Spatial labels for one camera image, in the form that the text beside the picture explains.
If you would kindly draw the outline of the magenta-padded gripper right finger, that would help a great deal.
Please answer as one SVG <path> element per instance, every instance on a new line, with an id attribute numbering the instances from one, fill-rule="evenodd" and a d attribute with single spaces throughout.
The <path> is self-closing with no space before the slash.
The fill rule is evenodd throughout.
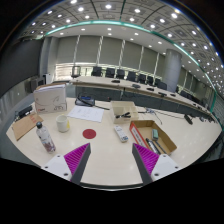
<path id="1" fill-rule="evenodd" d="M 144 185 L 181 170 L 167 154 L 158 155 L 136 143 L 132 146 L 132 154 Z"/>

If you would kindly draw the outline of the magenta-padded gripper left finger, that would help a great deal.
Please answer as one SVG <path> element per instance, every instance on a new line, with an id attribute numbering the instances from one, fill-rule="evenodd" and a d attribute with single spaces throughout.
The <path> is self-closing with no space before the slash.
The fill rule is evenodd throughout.
<path id="1" fill-rule="evenodd" d="M 79 185 L 90 154 L 91 147 L 87 143 L 65 155 L 55 155 L 42 169 Z"/>

